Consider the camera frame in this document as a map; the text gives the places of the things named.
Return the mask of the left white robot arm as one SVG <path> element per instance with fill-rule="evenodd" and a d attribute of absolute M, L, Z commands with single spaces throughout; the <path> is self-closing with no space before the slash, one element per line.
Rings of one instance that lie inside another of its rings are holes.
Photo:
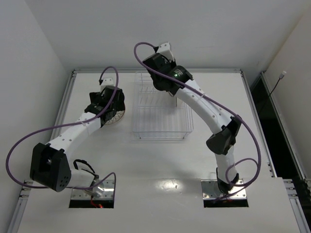
<path fill-rule="evenodd" d="M 105 78 L 99 92 L 91 92 L 90 105 L 74 126 L 46 144 L 38 143 L 32 153 L 30 178 L 56 192 L 67 187 L 89 188 L 99 177 L 95 171 L 70 165 L 74 151 L 105 124 L 118 121 L 125 112 L 124 93 L 113 79 Z"/>

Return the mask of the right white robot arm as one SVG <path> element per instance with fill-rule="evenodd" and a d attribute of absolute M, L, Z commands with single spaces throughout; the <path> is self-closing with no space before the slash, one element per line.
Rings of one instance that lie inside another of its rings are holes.
<path fill-rule="evenodd" d="M 178 83 L 148 71 L 157 90 L 169 92 L 172 96 L 185 102 L 210 128 L 212 136 L 206 141 L 206 145 L 216 157 L 218 188 L 222 193 L 228 194 L 239 179 L 239 174 L 235 168 L 234 144 L 241 123 L 236 117 L 204 99 L 202 97 L 203 91 L 193 79 L 192 74 L 183 66 L 177 66 L 175 62 L 169 63 L 159 53 L 143 60 L 143 64 L 200 92 L 196 94 Z"/>

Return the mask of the flower pattern plate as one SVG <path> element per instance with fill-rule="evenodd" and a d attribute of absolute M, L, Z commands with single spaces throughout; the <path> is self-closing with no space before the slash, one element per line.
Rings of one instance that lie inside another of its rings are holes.
<path fill-rule="evenodd" d="M 175 98 L 175 106 L 176 108 L 183 108 L 184 107 L 184 102 L 179 99 L 178 97 L 174 97 Z"/>
<path fill-rule="evenodd" d="M 124 114 L 125 114 L 125 110 L 117 111 L 116 114 L 109 121 L 105 123 L 105 125 L 111 125 L 111 124 L 117 123 L 123 118 Z"/>

